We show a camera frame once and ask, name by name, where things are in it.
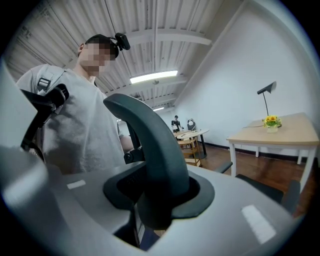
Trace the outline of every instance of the shoulder strap buckle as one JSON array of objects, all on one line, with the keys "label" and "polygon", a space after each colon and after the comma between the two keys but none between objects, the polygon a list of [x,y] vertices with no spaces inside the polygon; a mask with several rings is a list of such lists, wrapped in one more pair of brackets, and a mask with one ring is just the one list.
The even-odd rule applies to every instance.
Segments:
[{"label": "shoulder strap buckle", "polygon": [[49,88],[51,81],[49,79],[45,79],[43,77],[41,77],[39,79],[39,82],[37,84],[37,89],[40,92],[41,90],[44,90],[45,92],[47,91],[47,89]]}]

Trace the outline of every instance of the short black hair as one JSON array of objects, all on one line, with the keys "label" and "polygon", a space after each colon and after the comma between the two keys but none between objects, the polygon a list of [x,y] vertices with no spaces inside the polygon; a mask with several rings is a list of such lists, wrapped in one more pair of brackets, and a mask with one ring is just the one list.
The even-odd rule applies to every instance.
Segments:
[{"label": "short black hair", "polygon": [[110,55],[114,56],[114,59],[116,59],[119,55],[119,49],[116,46],[116,44],[109,38],[106,37],[103,34],[96,34],[94,36],[91,36],[87,41],[84,43],[87,44],[108,44],[110,46]]}]

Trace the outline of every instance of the ceiling pipe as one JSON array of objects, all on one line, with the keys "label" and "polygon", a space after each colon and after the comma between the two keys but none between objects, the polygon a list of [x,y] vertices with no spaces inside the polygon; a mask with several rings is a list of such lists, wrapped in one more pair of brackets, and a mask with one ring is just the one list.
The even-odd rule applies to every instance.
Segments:
[{"label": "ceiling pipe", "polygon": [[[153,38],[153,65],[152,71],[156,71],[156,56],[157,56],[157,37],[158,37],[158,0],[154,0],[154,38]],[[155,106],[156,86],[153,84],[153,106]]]}]

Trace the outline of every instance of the black cable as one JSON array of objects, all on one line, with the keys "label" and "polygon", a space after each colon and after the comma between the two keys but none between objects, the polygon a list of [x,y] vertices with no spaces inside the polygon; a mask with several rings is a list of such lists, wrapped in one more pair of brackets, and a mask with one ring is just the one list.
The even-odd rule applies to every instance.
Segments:
[{"label": "black cable", "polygon": [[249,127],[262,127],[263,125],[258,125],[258,126],[246,126],[246,127],[243,127],[243,128],[249,128]]},{"label": "black cable", "polygon": [[268,107],[267,107],[267,102],[266,102],[266,97],[265,97],[265,93],[263,92],[263,98],[264,98],[264,103],[265,103],[265,107],[266,107],[266,113],[269,116],[269,112],[268,112]]},{"label": "black cable", "polygon": [[[107,1],[104,0],[104,3],[105,3],[106,10],[107,10],[107,12],[108,12],[108,15],[109,15],[109,17],[110,17],[110,22],[111,22],[111,25],[112,25],[112,28],[113,28],[113,32],[116,33],[116,29],[115,29],[114,23],[112,22],[112,19],[111,19],[111,15],[110,15],[110,12],[109,12],[109,8],[108,8],[108,5],[107,5]],[[125,55],[124,55],[124,51],[121,50],[120,52],[122,53],[124,62],[125,62],[125,64],[126,64],[126,67],[128,68],[128,72],[129,72],[130,76],[132,77],[132,74],[131,74],[131,72],[130,72],[130,69],[129,69],[127,60],[126,60]]]}]

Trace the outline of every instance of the ceiling light fixture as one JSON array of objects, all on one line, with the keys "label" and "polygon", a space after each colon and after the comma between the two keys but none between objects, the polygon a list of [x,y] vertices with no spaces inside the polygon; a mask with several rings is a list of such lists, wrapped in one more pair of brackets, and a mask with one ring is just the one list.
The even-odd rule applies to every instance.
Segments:
[{"label": "ceiling light fixture", "polygon": [[160,107],[160,108],[154,109],[153,111],[158,111],[158,110],[163,110],[163,109],[164,109],[164,107]]},{"label": "ceiling light fixture", "polygon": [[131,84],[135,84],[135,83],[139,83],[147,80],[154,80],[158,78],[175,77],[177,73],[178,73],[178,70],[144,74],[137,77],[132,77],[130,78],[130,81],[131,81]]}]

